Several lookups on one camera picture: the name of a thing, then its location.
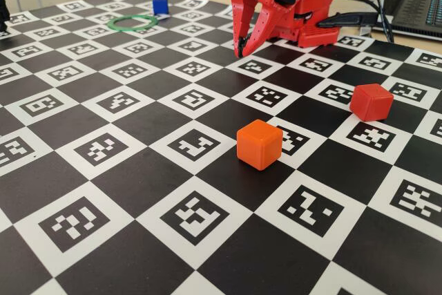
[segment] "black square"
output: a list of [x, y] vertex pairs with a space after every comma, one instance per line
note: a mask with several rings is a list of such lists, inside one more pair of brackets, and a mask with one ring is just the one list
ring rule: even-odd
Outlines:
[[255, 211], [293, 171], [291, 167], [279, 161], [264, 171], [257, 171], [239, 160], [236, 147], [233, 147], [197, 176], [246, 208]]
[[29, 128], [53, 149], [107, 124], [82, 105], [74, 106], [52, 117], [31, 124]]
[[277, 45], [270, 45], [255, 53], [256, 56], [262, 57], [271, 61], [276, 61], [280, 64], [287, 65], [294, 59], [299, 58], [304, 53], [292, 50], [290, 48], [283, 48]]
[[92, 97], [101, 95], [106, 91], [117, 88], [120, 84], [109, 77], [95, 73], [87, 75], [81, 79], [64, 84], [59, 90], [77, 102], [84, 102]]
[[162, 217], [166, 224], [193, 245], [197, 245], [227, 216], [224, 209], [194, 191]]
[[328, 264], [252, 215], [198, 271], [225, 294], [307, 295]]
[[319, 93], [320, 96], [336, 100], [342, 104], [348, 105], [352, 100], [353, 90], [348, 90], [340, 86], [330, 84], [326, 89]]
[[319, 46], [318, 48], [312, 50], [310, 53], [345, 63], [352, 60], [359, 52], [355, 50], [350, 50], [348, 48], [342, 48], [336, 45], [327, 45]]
[[278, 212], [323, 237], [344, 207], [300, 185]]
[[33, 75], [16, 79], [0, 85], [0, 104], [8, 105], [50, 88], [49, 84]]
[[396, 166], [437, 183], [442, 182], [441, 145], [412, 136], [396, 161]]
[[370, 208], [334, 261], [386, 294], [438, 294], [442, 288], [441, 243]]
[[278, 117], [329, 137], [350, 115], [348, 111], [301, 96], [279, 113]]
[[381, 152], [385, 152], [388, 149], [388, 146], [395, 137], [396, 134], [384, 131], [366, 122], [359, 122], [347, 135], [347, 138], [352, 141]]
[[116, 95], [100, 100], [97, 104], [115, 114], [139, 102], [140, 101], [137, 98], [128, 95], [125, 92], [120, 92]]
[[138, 59], [152, 66], [163, 69], [187, 58], [189, 58], [189, 56], [181, 52], [169, 48], [162, 48], [161, 50], [149, 53], [148, 55], [142, 55]]
[[295, 133], [282, 126], [277, 126], [282, 130], [282, 152], [286, 155], [294, 155], [305, 143], [310, 140], [307, 136]]
[[52, 152], [2, 176], [0, 208], [11, 222], [17, 222], [85, 181], [67, 161]]
[[256, 79], [222, 68], [214, 74], [198, 81], [198, 84], [216, 91], [221, 95], [233, 97], [248, 86], [256, 82]]
[[192, 272], [193, 269], [134, 221], [58, 275], [57, 281], [72, 295], [97, 291], [106, 295], [170, 294]]
[[39, 226], [58, 249], [65, 252], [108, 222], [109, 219], [94, 204], [81, 197], [41, 221]]
[[386, 162], [327, 140], [310, 155], [299, 170], [363, 204], [368, 204], [391, 167]]
[[111, 134], [105, 133], [77, 147], [74, 151], [87, 160], [91, 165], [97, 166], [127, 148], [128, 146], [125, 145], [125, 143], [120, 142]]
[[177, 151], [193, 162], [196, 162], [202, 156], [214, 150], [218, 145], [220, 145], [219, 141], [196, 129], [190, 130], [175, 141], [167, 144], [169, 148]]
[[359, 86], [363, 84], [382, 84], [387, 78], [387, 75], [372, 72], [362, 68], [344, 65], [336, 72], [330, 75], [330, 79], [349, 84], [351, 86]]
[[264, 79], [264, 81], [301, 94], [306, 93], [322, 80], [322, 77], [290, 67], [282, 67]]
[[198, 118], [198, 121], [236, 140], [236, 132], [250, 122], [270, 120], [271, 115], [229, 99]]
[[206, 95], [205, 93], [201, 93], [200, 91], [193, 89], [181, 96], [176, 97], [175, 99], [173, 99], [173, 101], [175, 103], [183, 105], [184, 107], [187, 107], [190, 110], [198, 110], [199, 108], [207, 105], [214, 99], [215, 98], [213, 98], [212, 96]]
[[185, 87], [188, 84], [189, 81], [161, 70], [132, 82], [128, 84], [128, 86], [149, 96], [150, 98], [159, 99], [167, 96], [173, 91]]
[[263, 86], [257, 91], [252, 92], [246, 98], [264, 106], [274, 107], [286, 97], [287, 95], [285, 93]]
[[14, 227], [0, 233], [0, 292], [28, 295], [51, 279]]

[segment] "checkerboard mat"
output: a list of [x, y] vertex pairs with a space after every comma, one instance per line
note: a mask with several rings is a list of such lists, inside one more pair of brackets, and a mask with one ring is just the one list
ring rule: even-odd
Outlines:
[[[231, 8], [79, 0], [0, 36], [0, 294], [440, 294], [442, 56], [364, 37], [236, 59]], [[144, 24], [132, 20], [128, 25]], [[388, 119], [353, 89], [394, 94]], [[283, 153], [259, 172], [236, 131]]]

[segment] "laptop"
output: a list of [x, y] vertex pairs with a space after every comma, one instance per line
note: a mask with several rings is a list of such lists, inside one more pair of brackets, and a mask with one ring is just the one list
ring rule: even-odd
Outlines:
[[394, 32], [442, 41], [442, 0], [381, 0]]

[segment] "laptop keyboard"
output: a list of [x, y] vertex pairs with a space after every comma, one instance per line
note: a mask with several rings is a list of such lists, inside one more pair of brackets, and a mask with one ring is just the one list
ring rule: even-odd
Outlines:
[[442, 27], [442, 0], [431, 0], [426, 23], [429, 26]]

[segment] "plastic cube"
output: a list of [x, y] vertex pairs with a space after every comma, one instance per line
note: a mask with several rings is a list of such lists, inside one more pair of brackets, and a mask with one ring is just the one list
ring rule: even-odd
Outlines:
[[236, 135], [239, 159], [262, 171], [282, 153], [282, 130], [261, 120], [255, 120]]
[[366, 84], [354, 89], [350, 110], [362, 121], [387, 119], [393, 94], [379, 84]]
[[154, 15], [169, 13], [169, 5], [167, 0], [152, 0], [152, 5]]

